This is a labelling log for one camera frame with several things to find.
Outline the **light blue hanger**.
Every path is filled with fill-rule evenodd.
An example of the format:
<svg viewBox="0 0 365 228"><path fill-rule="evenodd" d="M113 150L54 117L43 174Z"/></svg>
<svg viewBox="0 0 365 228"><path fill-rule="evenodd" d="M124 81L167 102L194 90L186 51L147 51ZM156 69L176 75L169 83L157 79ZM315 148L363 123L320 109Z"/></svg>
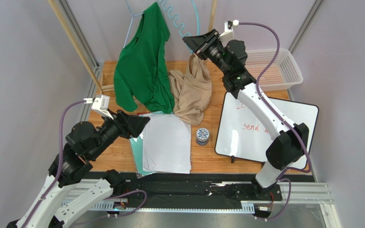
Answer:
<svg viewBox="0 0 365 228"><path fill-rule="evenodd" d="M198 35L201 21L196 0L157 0L161 12L170 29L168 46L173 52L182 51L191 54L191 49L183 43L182 38Z"/></svg>

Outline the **beige t shirt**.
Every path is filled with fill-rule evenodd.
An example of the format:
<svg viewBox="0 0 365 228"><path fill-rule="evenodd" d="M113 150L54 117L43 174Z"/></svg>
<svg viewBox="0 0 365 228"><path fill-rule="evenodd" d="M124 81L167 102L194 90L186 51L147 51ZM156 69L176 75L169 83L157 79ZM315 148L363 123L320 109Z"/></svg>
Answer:
<svg viewBox="0 0 365 228"><path fill-rule="evenodd" d="M170 70L168 78L174 96L173 113L182 121L198 126L204 119L212 94L211 76L204 61L191 54L186 72Z"/></svg>

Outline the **green t shirt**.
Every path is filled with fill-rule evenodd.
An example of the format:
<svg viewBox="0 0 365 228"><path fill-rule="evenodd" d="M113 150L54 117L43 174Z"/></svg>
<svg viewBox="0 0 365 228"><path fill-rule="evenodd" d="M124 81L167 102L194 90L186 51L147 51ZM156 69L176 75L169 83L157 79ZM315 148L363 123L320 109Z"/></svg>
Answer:
<svg viewBox="0 0 365 228"><path fill-rule="evenodd" d="M173 111L175 101L165 61L165 43L170 31L158 3L143 13L138 29L122 49L114 72L116 103L128 112L138 108L149 111Z"/></svg>

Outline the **blue wire hanger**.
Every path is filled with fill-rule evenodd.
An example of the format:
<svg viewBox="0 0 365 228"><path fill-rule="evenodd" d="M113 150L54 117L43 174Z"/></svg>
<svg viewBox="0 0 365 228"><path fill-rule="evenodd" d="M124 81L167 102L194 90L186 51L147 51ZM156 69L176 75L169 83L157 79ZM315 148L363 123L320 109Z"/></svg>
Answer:
<svg viewBox="0 0 365 228"><path fill-rule="evenodd" d="M126 3L126 6L127 6L128 11L130 12L131 20L130 20L129 27L128 27L128 30L127 30L127 34L126 34L126 37L125 37L125 41L124 41L123 48L125 48L126 45L127 45L127 43L128 43L128 38L129 38L129 35L130 35L130 32L131 32L131 28L132 28L134 19L137 18L137 17L139 17L139 16L144 15L144 12L141 12L141 13L138 13L138 14L134 14L133 10L131 9L131 7L129 5L128 0L125 0L125 3Z"/></svg>

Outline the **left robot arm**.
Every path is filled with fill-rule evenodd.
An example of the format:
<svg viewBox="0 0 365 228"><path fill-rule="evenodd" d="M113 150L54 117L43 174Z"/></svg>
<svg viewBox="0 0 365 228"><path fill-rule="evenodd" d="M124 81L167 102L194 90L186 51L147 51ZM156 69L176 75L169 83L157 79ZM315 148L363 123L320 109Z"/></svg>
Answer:
<svg viewBox="0 0 365 228"><path fill-rule="evenodd" d="M68 228L97 203L128 195L125 179L116 170L108 170L93 186L70 203L64 199L93 168L91 164L119 138L138 137L150 118L128 115L122 110L108 111L102 126L88 121L73 126L67 143L52 162L45 183L31 208L9 228Z"/></svg>

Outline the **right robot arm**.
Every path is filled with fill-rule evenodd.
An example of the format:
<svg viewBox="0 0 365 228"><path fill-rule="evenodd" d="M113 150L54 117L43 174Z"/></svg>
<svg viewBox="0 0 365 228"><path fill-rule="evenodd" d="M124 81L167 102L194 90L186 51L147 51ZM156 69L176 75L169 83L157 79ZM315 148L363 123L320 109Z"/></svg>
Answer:
<svg viewBox="0 0 365 228"><path fill-rule="evenodd" d="M258 189L274 185L284 170L302 156L308 156L309 128L295 123L264 95L257 80L245 68L248 58L243 41L230 40L226 46L217 30L183 37L183 42L201 60L209 59L223 73L223 86L234 98L246 105L267 128L272 144L266 150L267 162L253 179Z"/></svg>

